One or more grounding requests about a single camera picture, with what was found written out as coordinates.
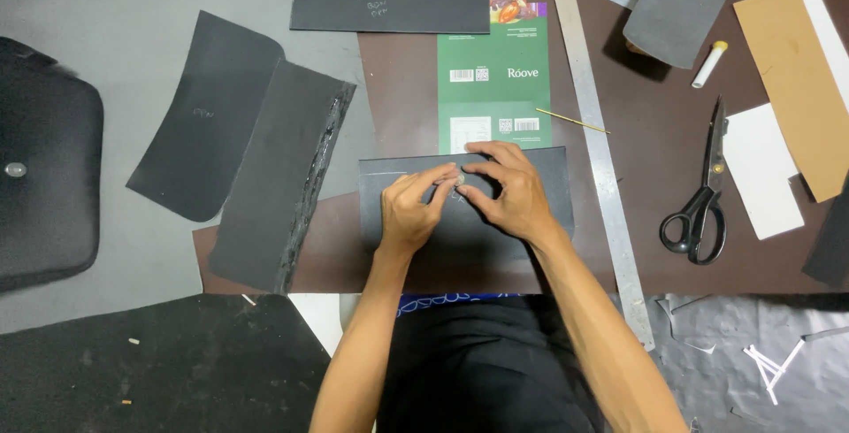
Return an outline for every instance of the hand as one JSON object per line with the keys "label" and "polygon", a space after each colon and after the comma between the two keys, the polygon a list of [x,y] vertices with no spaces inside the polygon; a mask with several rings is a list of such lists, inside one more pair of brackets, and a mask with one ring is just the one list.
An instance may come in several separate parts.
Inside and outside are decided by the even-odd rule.
{"label": "hand", "polygon": [[[399,177],[380,194],[383,210],[383,239],[380,246],[412,256],[430,237],[442,216],[442,205],[457,181],[460,171],[454,163],[421,173]],[[439,184],[430,204],[422,196],[432,184]]]}
{"label": "hand", "polygon": [[486,219],[508,234],[531,244],[559,228],[548,208],[543,182],[528,158],[514,143],[473,142],[466,144],[470,153],[486,153],[494,161],[471,163],[463,167],[467,173],[480,173],[501,183],[498,199],[490,199],[474,186],[462,185],[457,192],[477,206]]}

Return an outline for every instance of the brown leather sheet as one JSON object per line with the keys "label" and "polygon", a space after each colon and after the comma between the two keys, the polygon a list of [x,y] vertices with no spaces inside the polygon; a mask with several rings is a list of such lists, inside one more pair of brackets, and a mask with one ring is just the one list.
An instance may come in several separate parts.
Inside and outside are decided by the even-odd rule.
{"label": "brown leather sheet", "polygon": [[[569,63],[554,0],[548,2],[551,106],[578,117]],[[791,187],[805,226],[758,241],[734,186],[726,178],[720,201],[728,222],[725,251],[712,265],[690,264],[658,239],[665,216],[680,210],[700,185],[708,124],[721,92],[729,114],[768,101],[731,4],[727,0],[697,58],[713,41],[729,49],[706,87],[695,90],[695,70],[669,69],[625,50],[622,27],[630,11],[609,0],[578,0],[604,116],[611,131],[610,152],[642,288],[646,294],[807,293],[827,287],[801,273],[830,202],[814,203],[798,177]],[[437,154],[436,37],[416,34],[360,34],[360,51],[379,150],[385,157]],[[581,257],[610,292],[616,290],[587,145],[581,128],[556,120],[554,145],[566,146],[576,233]],[[360,243],[357,194],[318,203],[304,242],[293,292],[359,292],[369,258]],[[207,289],[215,278],[203,272]],[[413,268],[408,292],[540,292],[529,262],[498,272],[420,272]]]}

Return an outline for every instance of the person's left hand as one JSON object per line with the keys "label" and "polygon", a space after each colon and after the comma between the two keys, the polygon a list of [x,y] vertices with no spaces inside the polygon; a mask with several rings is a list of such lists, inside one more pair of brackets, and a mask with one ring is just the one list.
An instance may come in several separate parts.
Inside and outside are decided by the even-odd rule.
{"label": "person's left hand", "polygon": [[[412,256],[430,237],[442,216],[442,205],[457,181],[460,171],[454,163],[399,177],[380,194],[383,211],[383,239],[380,247]],[[430,204],[422,196],[438,184]]]}

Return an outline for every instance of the black shirt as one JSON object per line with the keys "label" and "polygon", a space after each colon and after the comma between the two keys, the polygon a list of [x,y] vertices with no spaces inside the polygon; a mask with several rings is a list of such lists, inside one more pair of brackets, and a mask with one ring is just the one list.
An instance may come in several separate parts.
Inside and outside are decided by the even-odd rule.
{"label": "black shirt", "polygon": [[378,431],[602,433],[557,305],[527,295],[398,318]]}

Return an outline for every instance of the person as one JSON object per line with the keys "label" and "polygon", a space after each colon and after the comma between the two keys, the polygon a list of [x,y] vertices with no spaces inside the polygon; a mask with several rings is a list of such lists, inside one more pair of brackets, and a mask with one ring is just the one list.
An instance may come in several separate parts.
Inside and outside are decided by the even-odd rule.
{"label": "person", "polygon": [[[310,431],[370,431],[375,419],[380,433],[601,433],[605,419],[615,432],[689,431],[650,356],[552,216],[521,149],[505,142],[466,149],[490,160],[463,170],[494,178],[502,191],[498,199],[468,185],[457,192],[530,245],[554,298],[431,307],[396,325],[410,261],[439,222],[460,170],[447,164],[399,177],[382,192],[383,237]],[[432,184],[433,198],[423,203]]]}

